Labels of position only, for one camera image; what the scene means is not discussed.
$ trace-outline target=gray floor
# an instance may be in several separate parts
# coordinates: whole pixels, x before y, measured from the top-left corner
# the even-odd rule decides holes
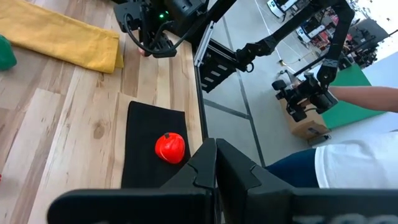
[[[268,36],[281,25],[266,0],[237,0],[217,23],[212,38],[236,50]],[[303,56],[289,68],[278,63],[280,59],[296,62]],[[271,83],[281,70],[297,71],[314,59],[311,50],[290,34],[272,55],[255,59],[252,73],[234,73],[210,93],[203,93],[209,136],[226,139],[258,164],[262,164],[262,156],[266,165],[308,148],[306,141],[289,132]]]

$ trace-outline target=wooden surface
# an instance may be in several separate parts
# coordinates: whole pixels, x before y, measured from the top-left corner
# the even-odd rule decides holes
[[[174,58],[143,58],[112,2],[32,2],[119,32],[125,68],[104,75],[14,47],[17,66],[0,72],[1,224],[46,223],[52,200],[69,190],[119,188],[132,100],[184,111],[191,154],[201,145],[189,43]]]

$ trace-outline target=red object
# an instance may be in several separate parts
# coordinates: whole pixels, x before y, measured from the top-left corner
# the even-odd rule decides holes
[[[185,154],[184,139],[177,133],[166,133],[156,141],[155,153],[171,164],[178,164]]]

